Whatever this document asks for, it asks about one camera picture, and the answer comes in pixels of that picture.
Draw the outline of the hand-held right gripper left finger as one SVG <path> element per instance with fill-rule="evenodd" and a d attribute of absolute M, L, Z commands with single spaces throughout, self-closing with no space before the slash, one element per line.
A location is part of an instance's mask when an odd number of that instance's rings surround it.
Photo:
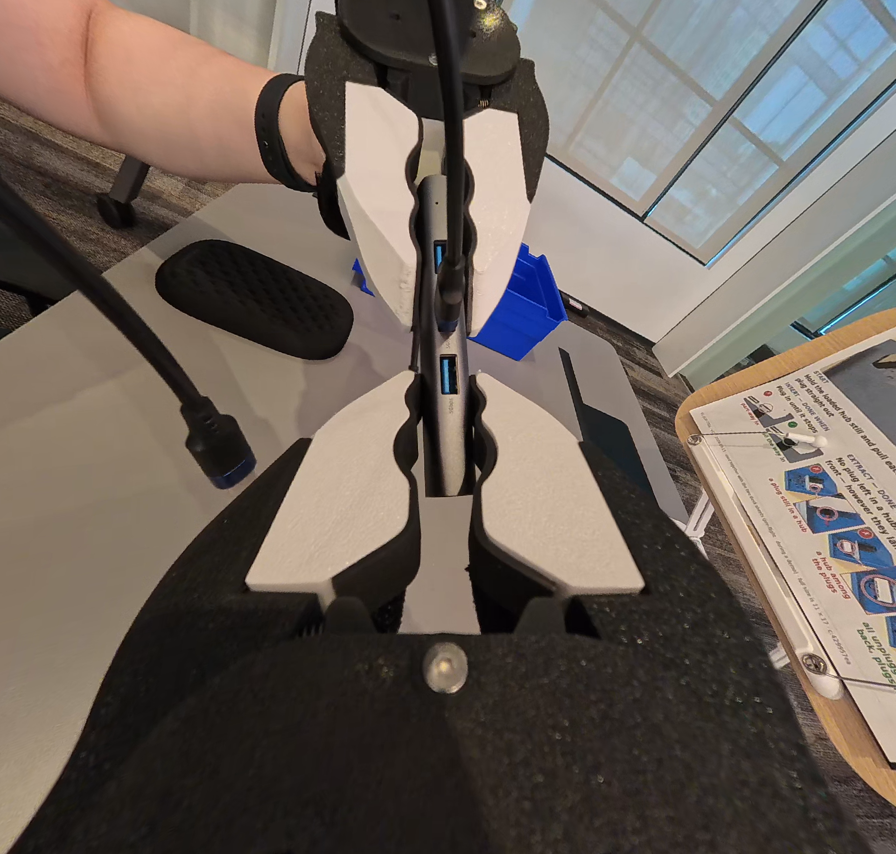
<path fill-rule="evenodd" d="M 339 597 L 337 578 L 405 529 L 410 482 L 394 445 L 416 379 L 399 372 L 315 433 L 245 577 L 250 591 Z"/>

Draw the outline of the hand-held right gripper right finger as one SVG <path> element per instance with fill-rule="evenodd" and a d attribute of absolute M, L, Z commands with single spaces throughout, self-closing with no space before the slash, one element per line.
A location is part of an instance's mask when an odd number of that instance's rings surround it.
<path fill-rule="evenodd" d="M 487 556 L 556 597 L 642 592 L 578 438 L 490 374 L 471 379 L 471 394 L 479 461 L 471 529 Z"/>

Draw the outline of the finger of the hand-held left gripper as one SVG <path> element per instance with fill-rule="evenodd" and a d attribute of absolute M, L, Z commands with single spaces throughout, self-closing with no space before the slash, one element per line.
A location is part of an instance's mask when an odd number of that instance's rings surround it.
<path fill-rule="evenodd" d="M 417 200 L 408 165 L 421 141 L 420 120 L 383 88 L 349 81 L 344 128 L 337 187 L 350 238 L 367 287 L 410 331 L 419 249 L 411 232 Z"/>
<path fill-rule="evenodd" d="M 531 202 L 525 184 L 519 118 L 483 110 L 464 120 L 465 159 L 472 174 L 468 206 L 474 231 L 469 335 L 484 328 L 511 279 Z"/>

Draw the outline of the black usb cable blue plugs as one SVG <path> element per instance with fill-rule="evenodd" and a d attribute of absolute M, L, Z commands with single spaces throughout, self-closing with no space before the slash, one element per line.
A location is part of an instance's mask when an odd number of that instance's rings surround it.
<path fill-rule="evenodd" d="M 462 255 L 464 170 L 460 55 L 450 0 L 427 0 L 427 8 L 448 120 L 450 194 L 447 243 L 436 275 L 432 311 L 437 327 L 453 332 L 460 319 L 466 282 Z M 251 474 L 256 459 L 237 420 L 221 413 L 211 399 L 199 392 L 169 349 L 118 290 L 5 181 L 2 182 L 2 221 L 71 283 L 163 380 L 180 405 L 187 427 L 185 448 L 207 479 L 218 489 L 230 489 Z"/>

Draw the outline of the blue plastic bin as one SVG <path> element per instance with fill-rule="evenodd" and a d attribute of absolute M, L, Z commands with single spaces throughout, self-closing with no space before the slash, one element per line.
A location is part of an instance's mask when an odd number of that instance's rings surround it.
<path fill-rule="evenodd" d="M 521 244 L 513 272 L 484 329 L 472 340 L 519 361 L 566 321 L 566 308 L 544 255 Z"/>

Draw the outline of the dark grey usb hub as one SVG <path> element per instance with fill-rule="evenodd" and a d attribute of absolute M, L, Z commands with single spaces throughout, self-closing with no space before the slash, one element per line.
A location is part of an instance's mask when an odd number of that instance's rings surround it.
<path fill-rule="evenodd" d="M 455 330 L 443 332 L 435 315 L 438 272 L 448 253 L 446 190 L 445 176 L 422 178 L 415 225 L 420 265 L 414 345 L 429 497 L 470 494 L 475 482 L 465 317 L 461 313 Z"/>

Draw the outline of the person's left forearm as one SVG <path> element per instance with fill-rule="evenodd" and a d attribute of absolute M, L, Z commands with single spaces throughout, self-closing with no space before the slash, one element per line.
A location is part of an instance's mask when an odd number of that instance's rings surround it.
<path fill-rule="evenodd" d="M 269 183 L 254 109 L 271 74 L 109 0 L 1 0 L 1 97 L 175 176 Z"/>

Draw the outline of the person's left hand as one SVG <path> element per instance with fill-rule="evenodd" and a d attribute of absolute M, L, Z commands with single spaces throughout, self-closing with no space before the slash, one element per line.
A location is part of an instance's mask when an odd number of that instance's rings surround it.
<path fill-rule="evenodd" d="M 326 162 L 326 154 L 310 121 L 305 82 L 292 84 L 279 108 L 279 130 L 287 159 L 305 183 L 316 187 Z"/>

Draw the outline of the black wristband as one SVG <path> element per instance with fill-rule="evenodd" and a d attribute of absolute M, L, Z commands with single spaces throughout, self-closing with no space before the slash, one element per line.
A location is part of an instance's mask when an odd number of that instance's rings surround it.
<path fill-rule="evenodd" d="M 287 155 L 280 133 L 280 107 L 290 87 L 303 82 L 303 76 L 282 73 L 270 78 L 262 87 L 255 103 L 253 124 L 261 160 L 269 176 L 294 191 L 311 193 L 316 183 L 300 176 Z"/>

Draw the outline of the black textured cushion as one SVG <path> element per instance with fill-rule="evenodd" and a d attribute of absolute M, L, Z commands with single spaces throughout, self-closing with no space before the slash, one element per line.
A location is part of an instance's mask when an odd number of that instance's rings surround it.
<path fill-rule="evenodd" d="M 354 322 L 350 303 L 335 289 L 223 240 L 186 244 L 158 267 L 155 288 L 199 322 L 305 360 L 339 355 Z"/>

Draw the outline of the printed instruction sheet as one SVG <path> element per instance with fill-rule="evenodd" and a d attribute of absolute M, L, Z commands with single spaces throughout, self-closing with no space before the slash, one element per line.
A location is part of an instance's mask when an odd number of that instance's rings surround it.
<path fill-rule="evenodd" d="M 691 416 L 835 675 L 894 687 L 894 335 Z"/>

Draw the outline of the large gridded window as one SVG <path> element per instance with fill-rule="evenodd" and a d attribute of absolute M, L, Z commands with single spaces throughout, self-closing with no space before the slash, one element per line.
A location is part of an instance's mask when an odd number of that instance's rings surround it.
<path fill-rule="evenodd" d="M 711 265 L 894 90 L 894 0 L 502 0 L 549 158 Z"/>

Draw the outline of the dark caster leg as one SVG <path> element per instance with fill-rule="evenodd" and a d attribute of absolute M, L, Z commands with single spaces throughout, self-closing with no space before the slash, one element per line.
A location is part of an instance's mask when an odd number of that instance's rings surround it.
<path fill-rule="evenodd" d="M 114 230 L 134 226 L 136 213 L 133 202 L 139 197 L 150 168 L 149 164 L 135 157 L 126 156 L 110 191 L 95 195 L 98 215 L 107 226 Z"/>

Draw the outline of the white stand with wooden board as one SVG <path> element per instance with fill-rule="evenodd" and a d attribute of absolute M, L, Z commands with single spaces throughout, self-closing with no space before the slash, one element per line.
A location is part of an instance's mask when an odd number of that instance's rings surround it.
<path fill-rule="evenodd" d="M 698 434 L 698 427 L 691 413 L 694 409 L 701 409 L 711 402 L 740 395 L 747 389 L 766 385 L 795 371 L 802 371 L 827 356 L 859 346 L 876 336 L 883 335 L 890 339 L 894 337 L 894 325 L 895 310 L 880 311 L 852 322 L 836 332 L 805 342 L 784 354 L 774 355 L 758 365 L 714 381 L 698 389 L 685 400 L 678 409 L 675 423 L 678 438 L 685 447 L 701 486 L 700 498 L 693 509 L 691 519 L 682 529 L 692 540 L 697 540 L 697 530 L 693 529 L 693 525 L 704 528 L 711 517 L 711 512 L 719 517 L 723 531 L 777 635 L 780 649 L 780 652 L 776 653 L 777 662 L 782 663 L 784 659 L 790 661 L 812 709 L 835 748 L 869 786 L 890 802 L 894 802 L 894 768 L 890 766 L 883 751 L 874 741 L 866 721 L 850 695 L 842 692 L 839 699 L 831 699 L 819 691 L 814 681 L 831 680 L 832 677 L 813 673 L 805 662 L 810 650 L 805 646 L 797 646 L 798 636 L 804 635 L 809 627 L 805 619 L 797 617 L 793 607 L 783 599 L 778 579 L 772 583 L 773 596 L 770 598 L 766 594 L 767 590 L 763 583 L 772 578 L 771 565 L 763 565 L 759 572 L 755 571 L 754 561 L 759 556 L 756 535 L 747 528 L 742 517 L 735 516 L 735 500 L 730 486 L 716 467 L 709 466 L 707 445 L 691 441 L 691 438 Z"/>

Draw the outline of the narrow side window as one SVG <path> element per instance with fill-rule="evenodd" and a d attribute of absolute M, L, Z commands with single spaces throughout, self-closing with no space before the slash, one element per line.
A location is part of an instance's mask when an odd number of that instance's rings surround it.
<path fill-rule="evenodd" d="M 858 312 L 894 305 L 895 251 L 891 250 L 818 305 L 790 323 L 807 339 L 815 339 L 852 321 Z"/>

